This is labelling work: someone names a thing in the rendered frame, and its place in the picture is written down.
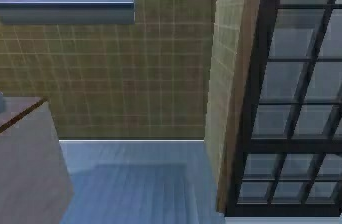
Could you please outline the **black framed glass door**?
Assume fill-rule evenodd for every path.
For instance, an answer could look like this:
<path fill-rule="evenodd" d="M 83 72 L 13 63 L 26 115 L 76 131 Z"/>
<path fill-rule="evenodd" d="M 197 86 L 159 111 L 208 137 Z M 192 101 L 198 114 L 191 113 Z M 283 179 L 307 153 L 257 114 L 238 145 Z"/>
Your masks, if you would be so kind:
<path fill-rule="evenodd" d="M 246 0 L 220 210 L 342 214 L 342 0 Z"/>

